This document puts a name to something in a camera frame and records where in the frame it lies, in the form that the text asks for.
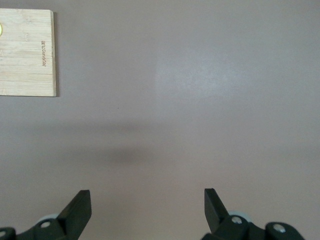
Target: wood grain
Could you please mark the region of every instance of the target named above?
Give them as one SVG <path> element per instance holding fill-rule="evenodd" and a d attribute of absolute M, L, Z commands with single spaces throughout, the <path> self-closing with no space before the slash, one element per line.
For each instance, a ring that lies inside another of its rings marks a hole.
<path fill-rule="evenodd" d="M 56 96 L 54 14 L 0 8 L 0 95 Z"/>

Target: gray surface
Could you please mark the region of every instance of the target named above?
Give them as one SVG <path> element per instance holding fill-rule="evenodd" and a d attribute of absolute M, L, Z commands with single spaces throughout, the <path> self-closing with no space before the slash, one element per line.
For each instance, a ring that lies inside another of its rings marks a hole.
<path fill-rule="evenodd" d="M 204 188 L 320 236 L 318 0 L 0 0 L 51 9 L 59 97 L 0 97 L 0 225 L 90 189 L 80 239 L 198 240 Z"/>

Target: screw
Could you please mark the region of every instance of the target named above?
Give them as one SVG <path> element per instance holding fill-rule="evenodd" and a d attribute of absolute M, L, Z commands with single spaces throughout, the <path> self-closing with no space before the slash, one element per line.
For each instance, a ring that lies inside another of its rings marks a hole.
<path fill-rule="evenodd" d="M 278 231 L 279 233 L 282 233 L 282 234 L 286 232 L 285 227 L 280 224 L 273 225 L 273 229 Z"/>
<path fill-rule="evenodd" d="M 235 224 L 242 224 L 242 220 L 241 220 L 241 218 L 238 217 L 238 216 L 233 216 L 233 217 L 231 218 L 231 220 L 232 220 L 232 222 L 235 223 Z"/>
<path fill-rule="evenodd" d="M 46 228 L 46 227 L 49 227 L 50 224 L 51 224 L 50 221 L 45 221 L 45 222 L 43 222 L 43 223 L 40 225 L 40 228 L 44 229 L 44 228 Z"/>

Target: cutting board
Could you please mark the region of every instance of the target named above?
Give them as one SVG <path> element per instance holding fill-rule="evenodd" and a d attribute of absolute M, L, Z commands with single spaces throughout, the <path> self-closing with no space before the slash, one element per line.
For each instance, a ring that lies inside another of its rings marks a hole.
<path fill-rule="evenodd" d="M 0 95 L 56 96 L 52 11 L 0 8 Z"/>

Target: light wood cutting board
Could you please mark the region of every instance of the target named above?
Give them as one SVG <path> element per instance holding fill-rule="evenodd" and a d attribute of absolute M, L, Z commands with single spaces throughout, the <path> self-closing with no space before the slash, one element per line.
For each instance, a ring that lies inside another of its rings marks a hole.
<path fill-rule="evenodd" d="M 0 95 L 56 96 L 52 11 L 0 8 Z"/>

